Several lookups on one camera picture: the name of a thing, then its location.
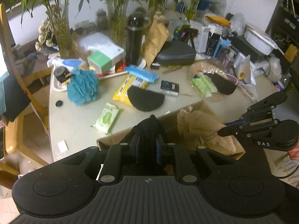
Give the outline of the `teal bath loofah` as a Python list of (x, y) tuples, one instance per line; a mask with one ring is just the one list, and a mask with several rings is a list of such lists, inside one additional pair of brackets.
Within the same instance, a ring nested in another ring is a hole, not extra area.
[(76, 106), (97, 100), (99, 92), (99, 78), (93, 70), (75, 69), (71, 72), (67, 97)]

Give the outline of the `brown paper bag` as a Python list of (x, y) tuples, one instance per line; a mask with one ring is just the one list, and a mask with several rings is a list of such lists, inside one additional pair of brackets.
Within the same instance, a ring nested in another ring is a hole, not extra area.
[(155, 19), (142, 44), (142, 56), (145, 59), (147, 67), (150, 67), (153, 63), (164, 43), (167, 41), (168, 35), (169, 31), (164, 24)]

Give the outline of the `black cube speaker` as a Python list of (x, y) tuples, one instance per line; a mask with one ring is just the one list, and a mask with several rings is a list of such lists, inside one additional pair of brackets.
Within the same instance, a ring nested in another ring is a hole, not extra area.
[(71, 76), (71, 73), (66, 67), (60, 66), (54, 69), (54, 77), (59, 83), (69, 83)]

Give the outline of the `clear plastic basket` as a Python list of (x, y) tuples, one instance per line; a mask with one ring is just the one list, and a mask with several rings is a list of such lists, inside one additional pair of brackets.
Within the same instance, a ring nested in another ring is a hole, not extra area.
[(197, 60), (187, 69), (187, 79), (200, 95), (210, 101), (219, 101), (239, 88), (251, 102), (256, 103), (258, 96), (255, 86), (240, 82), (229, 73), (218, 60)]

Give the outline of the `black pad in basket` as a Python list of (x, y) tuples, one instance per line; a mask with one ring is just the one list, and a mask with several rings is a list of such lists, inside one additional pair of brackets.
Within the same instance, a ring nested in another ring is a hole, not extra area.
[(237, 88), (237, 86), (230, 80), (225, 79), (224, 77), (216, 73), (211, 74), (209, 77), (220, 94), (231, 95)]

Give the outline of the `bamboo plant in vase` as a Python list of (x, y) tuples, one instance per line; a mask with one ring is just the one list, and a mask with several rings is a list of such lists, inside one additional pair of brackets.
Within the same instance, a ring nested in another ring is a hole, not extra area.
[[(78, 11), (82, 9), (83, 2), (89, 3), (89, 0), (80, 0)], [(46, 9), (47, 18), (39, 29), (36, 50), (40, 51), (43, 45), (52, 46), (54, 42), (58, 47), (60, 57), (67, 59), (70, 57), (71, 38), (70, 25), (68, 21), (68, 5), (70, 0), (10, 0), (10, 7), (19, 4), (21, 6), (21, 17), (25, 12), (33, 16), (33, 10), (39, 5)]]

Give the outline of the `yellow wet wipes pack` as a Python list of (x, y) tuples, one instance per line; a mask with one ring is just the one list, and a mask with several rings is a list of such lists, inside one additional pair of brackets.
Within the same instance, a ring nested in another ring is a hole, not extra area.
[(124, 81), (121, 83), (121, 85), (118, 87), (118, 89), (113, 94), (113, 100), (114, 101), (120, 101), (122, 103), (125, 103), (127, 105), (131, 105), (131, 102), (128, 98), (127, 91), (131, 86), (136, 86), (141, 89), (145, 89), (148, 86), (148, 82), (138, 78), (132, 74), (128, 74)]

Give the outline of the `black cloth item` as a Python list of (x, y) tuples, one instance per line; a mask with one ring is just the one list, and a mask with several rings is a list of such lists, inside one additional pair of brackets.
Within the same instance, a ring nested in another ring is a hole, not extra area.
[(131, 131), (129, 131), (125, 137), (122, 138), (120, 143), (131, 143), (136, 134), (140, 136), (140, 140), (143, 143), (152, 144), (158, 135), (162, 137), (164, 143), (169, 142), (168, 135), (163, 125), (154, 115), (151, 115), (149, 118), (144, 119), (134, 126)]

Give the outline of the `dark small card box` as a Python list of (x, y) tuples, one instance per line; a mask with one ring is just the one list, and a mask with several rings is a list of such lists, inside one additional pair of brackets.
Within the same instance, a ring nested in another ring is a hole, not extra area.
[(162, 80), (160, 84), (160, 92), (166, 95), (178, 96), (179, 84)]

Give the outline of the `green wet wipes pack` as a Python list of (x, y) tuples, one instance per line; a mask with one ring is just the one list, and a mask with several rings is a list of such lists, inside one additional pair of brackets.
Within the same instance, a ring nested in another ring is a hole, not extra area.
[(105, 103), (100, 116), (91, 127), (105, 135), (109, 135), (116, 120), (123, 111), (123, 109), (120, 109), (111, 103)]

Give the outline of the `crumpled brown paper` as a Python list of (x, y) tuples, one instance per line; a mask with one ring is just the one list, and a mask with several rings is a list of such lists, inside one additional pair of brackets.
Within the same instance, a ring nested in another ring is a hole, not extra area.
[(177, 114), (178, 133), (184, 137), (184, 144), (189, 150), (203, 146), (238, 160), (245, 154), (245, 150), (235, 136), (217, 134), (225, 127), (215, 115), (201, 110), (181, 110)]

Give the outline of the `black thermos bottle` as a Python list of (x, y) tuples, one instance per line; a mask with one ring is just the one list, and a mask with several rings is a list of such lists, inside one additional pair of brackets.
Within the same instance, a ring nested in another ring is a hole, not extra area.
[(142, 45), (143, 31), (149, 25), (150, 19), (141, 10), (134, 11), (127, 21), (126, 65), (138, 66)]

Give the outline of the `cardboard box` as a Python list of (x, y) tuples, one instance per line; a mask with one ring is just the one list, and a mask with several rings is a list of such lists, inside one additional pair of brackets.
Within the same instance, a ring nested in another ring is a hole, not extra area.
[(167, 135), (169, 143), (176, 143), (176, 144), (184, 144), (184, 137), (179, 135), (178, 129), (177, 129), (177, 114), (180, 111), (186, 111), (186, 112), (192, 112), (195, 110), (201, 110), (205, 113), (210, 113), (215, 115), (221, 123), (224, 124), (224, 120), (220, 117), (218, 117), (207, 105), (207, 103), (201, 101), (195, 104), (191, 104), (189, 106), (186, 106), (184, 108), (181, 108), (179, 110), (176, 110), (174, 112), (168, 113), (166, 115), (158, 117), (158, 120), (163, 125)]

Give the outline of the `grey zippered case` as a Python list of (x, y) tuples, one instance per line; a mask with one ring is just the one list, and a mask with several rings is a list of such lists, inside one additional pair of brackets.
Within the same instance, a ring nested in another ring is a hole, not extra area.
[(196, 50), (183, 41), (167, 41), (154, 59), (154, 63), (162, 66), (191, 65), (196, 54)]

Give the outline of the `white storage bin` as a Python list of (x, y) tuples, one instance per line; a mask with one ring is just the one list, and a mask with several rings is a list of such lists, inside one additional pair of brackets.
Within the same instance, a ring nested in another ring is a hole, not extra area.
[(246, 27), (244, 37), (251, 46), (266, 56), (278, 49), (277, 44), (268, 35), (260, 34), (250, 27)]

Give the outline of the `green wipes pack in basket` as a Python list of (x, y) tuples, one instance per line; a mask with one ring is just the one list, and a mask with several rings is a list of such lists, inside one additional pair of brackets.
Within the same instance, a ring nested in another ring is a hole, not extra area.
[(205, 86), (198, 74), (193, 76), (191, 83), (202, 94), (203, 97), (210, 98), (212, 96), (212, 92)]

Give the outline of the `green white tissue box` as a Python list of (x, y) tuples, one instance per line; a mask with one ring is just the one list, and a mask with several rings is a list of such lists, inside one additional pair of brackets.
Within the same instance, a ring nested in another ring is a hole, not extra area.
[(101, 46), (95, 52), (92, 52), (87, 59), (89, 65), (92, 66), (96, 72), (105, 74), (118, 62), (122, 61), (124, 57), (123, 48), (115, 45), (114, 43), (109, 43)]

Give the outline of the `blue wet wipes pack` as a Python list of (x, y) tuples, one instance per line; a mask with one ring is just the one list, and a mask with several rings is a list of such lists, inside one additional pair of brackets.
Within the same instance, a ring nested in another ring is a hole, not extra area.
[(134, 75), (135, 77), (138, 77), (140, 79), (143, 79), (144, 81), (148, 82), (148, 83), (154, 83), (155, 80), (157, 80), (159, 78), (158, 75), (146, 71), (143, 68), (137, 67), (135, 65), (129, 65), (125, 68), (125, 70), (129, 73)]

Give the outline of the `black bottle cap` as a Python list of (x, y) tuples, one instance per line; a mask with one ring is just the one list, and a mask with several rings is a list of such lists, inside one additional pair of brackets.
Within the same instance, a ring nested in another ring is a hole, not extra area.
[(58, 100), (56, 103), (55, 103), (55, 106), (56, 107), (61, 107), (63, 105), (63, 101), (62, 100)]

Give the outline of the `wooden chair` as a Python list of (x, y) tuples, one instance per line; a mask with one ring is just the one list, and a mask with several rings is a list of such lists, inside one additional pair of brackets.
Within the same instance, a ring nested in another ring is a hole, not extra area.
[(1, 3), (1, 54), (4, 56), (4, 65), (7, 67), (9, 76), (4, 80), (4, 104), (7, 111), (4, 116), (8, 119), (8, 124), (4, 128), (4, 149), (6, 154), (19, 153), (32, 162), (41, 166), (48, 163), (41, 159), (37, 154), (31, 151), (23, 144), (23, 123), (24, 110), (31, 105), (42, 125), (47, 119), (48, 111), (43, 107), (30, 93), (23, 79), (17, 71), (14, 56), (11, 49), (11, 31), (6, 16), (4, 4)]

